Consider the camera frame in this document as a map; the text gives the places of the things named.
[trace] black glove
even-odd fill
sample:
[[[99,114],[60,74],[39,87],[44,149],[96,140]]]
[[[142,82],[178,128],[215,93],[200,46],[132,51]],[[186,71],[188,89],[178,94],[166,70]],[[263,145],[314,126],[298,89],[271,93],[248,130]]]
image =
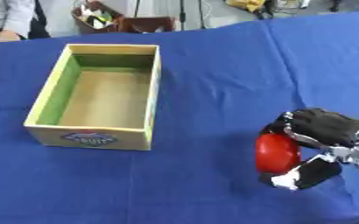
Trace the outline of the black glove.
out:
[[[293,111],[292,117],[287,117],[286,113],[282,114],[262,132],[285,134],[284,127],[287,124],[293,133],[311,137],[326,146],[348,148],[355,145],[355,133],[359,130],[359,120],[321,108],[305,108]],[[318,145],[309,145],[309,143],[299,142],[299,144],[318,148]]]

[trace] open box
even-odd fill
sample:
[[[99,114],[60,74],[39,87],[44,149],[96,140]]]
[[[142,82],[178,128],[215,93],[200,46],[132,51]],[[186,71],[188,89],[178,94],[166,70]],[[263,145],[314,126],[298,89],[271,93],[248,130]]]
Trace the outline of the open box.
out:
[[[52,146],[149,150],[157,45],[67,45],[25,120]]]

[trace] blue table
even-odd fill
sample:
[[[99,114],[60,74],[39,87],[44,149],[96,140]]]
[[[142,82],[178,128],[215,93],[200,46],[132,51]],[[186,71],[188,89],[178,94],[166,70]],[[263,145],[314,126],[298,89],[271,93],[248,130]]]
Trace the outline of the blue table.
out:
[[[66,43],[161,45],[152,151],[44,147],[23,128]],[[359,118],[359,13],[0,44],[0,223],[359,223],[352,167],[302,192],[257,182],[258,131],[305,106]]]

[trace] robotic hand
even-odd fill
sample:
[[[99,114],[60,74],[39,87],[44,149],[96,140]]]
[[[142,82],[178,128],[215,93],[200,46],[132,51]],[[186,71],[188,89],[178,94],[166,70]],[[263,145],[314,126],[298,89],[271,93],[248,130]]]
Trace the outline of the robotic hand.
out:
[[[300,146],[320,152],[300,162]],[[260,180],[292,191],[318,185],[341,173],[341,164],[359,168],[359,120],[320,108],[285,112],[256,141]]]

